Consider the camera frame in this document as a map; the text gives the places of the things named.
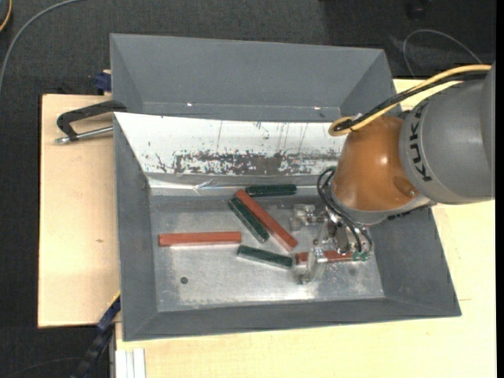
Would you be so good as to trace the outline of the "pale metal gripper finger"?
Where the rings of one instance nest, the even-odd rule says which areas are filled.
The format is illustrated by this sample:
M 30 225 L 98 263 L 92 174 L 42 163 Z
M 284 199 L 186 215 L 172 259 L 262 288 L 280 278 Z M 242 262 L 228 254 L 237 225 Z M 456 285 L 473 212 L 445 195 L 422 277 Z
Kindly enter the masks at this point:
M 290 229 L 299 231 L 302 227 L 316 224 L 317 216 L 315 214 L 316 206 L 310 204 L 296 204 L 293 206 L 290 217 Z
M 295 255 L 296 265 L 304 265 L 306 270 L 299 275 L 301 284 L 309 284 L 320 281 L 324 276 L 328 265 L 328 258 L 320 248 L 313 248 L 308 252 L 297 253 Z

